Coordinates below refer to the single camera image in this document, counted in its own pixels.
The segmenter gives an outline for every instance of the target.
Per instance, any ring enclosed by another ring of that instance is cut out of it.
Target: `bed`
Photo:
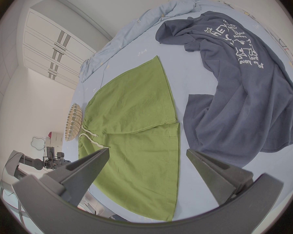
[[[198,0],[200,11],[190,12],[172,19],[199,17],[206,11],[221,12],[240,22],[245,28],[258,35],[278,55],[293,81],[293,61],[284,49],[278,45],[263,26],[245,13],[232,7],[209,0]],[[182,119],[188,101],[188,94],[215,94],[217,80],[203,67],[199,52],[186,52],[183,46],[163,45],[155,40],[155,34],[162,22],[149,28],[112,58],[95,70],[84,82],[79,82],[71,103],[80,105],[84,112],[86,105],[102,86],[118,75],[135,68],[148,60],[159,56],[165,69],[175,100],[178,120],[181,125],[180,136],[180,172],[176,210],[174,220],[192,217],[218,207],[210,190],[186,157],[189,148],[183,130]],[[78,138],[63,143],[65,158],[78,159]],[[259,153],[244,169],[253,172],[256,180],[262,173],[268,173],[284,182],[283,190],[274,207],[293,190],[293,145],[276,153]],[[106,197],[94,184],[89,192],[107,208],[131,222],[159,222],[132,213]]]

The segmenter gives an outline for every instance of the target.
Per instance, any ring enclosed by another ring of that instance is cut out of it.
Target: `blue bed sheet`
[[[220,2],[199,0],[198,3],[201,8],[199,12],[187,13],[168,20],[184,19],[187,17],[195,18],[209,10],[227,14],[240,22],[245,28],[258,35],[269,45],[283,61],[286,71],[293,81],[293,67],[289,58],[261,25],[249,16]],[[186,157],[186,150],[189,146],[182,124],[188,95],[213,95],[216,91],[217,80],[211,72],[203,67],[199,52],[190,53],[186,52],[183,46],[159,44],[155,40],[155,34],[160,25],[161,23],[148,29],[99,67],[83,83],[80,82],[77,85],[71,103],[79,104],[84,112],[88,101],[96,91],[110,80],[129,69],[143,64],[156,55],[159,56],[172,89],[177,116],[181,125],[180,174],[177,205],[173,218],[173,220],[179,220],[218,207],[213,195]],[[64,142],[63,152],[67,159],[71,161],[77,160],[78,137],[72,141]],[[244,169],[252,171],[254,173],[254,179],[257,179],[262,173],[268,173],[284,182],[283,190],[274,206],[276,207],[293,190],[293,145],[285,147],[276,153],[259,153]],[[122,208],[106,197],[95,185],[91,185],[89,190],[103,205],[129,221],[158,222]]]

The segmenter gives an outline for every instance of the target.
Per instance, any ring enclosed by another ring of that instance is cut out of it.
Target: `wicker basket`
[[[74,103],[68,113],[66,127],[65,127],[65,140],[70,141],[74,139],[82,125],[82,110],[80,106]]]

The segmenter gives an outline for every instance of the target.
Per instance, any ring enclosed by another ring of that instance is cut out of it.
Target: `dresser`
[[[27,14],[24,66],[75,89],[83,62],[96,52],[94,47],[99,50],[106,43],[108,39],[73,10],[57,0],[44,0]]]

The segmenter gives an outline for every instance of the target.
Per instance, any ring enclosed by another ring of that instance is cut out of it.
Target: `t-shirt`
[[[293,144],[293,83],[277,55],[231,17],[207,11],[165,21],[164,44],[200,51],[218,80],[215,95],[189,95],[183,124],[189,147],[243,167],[259,151]]]

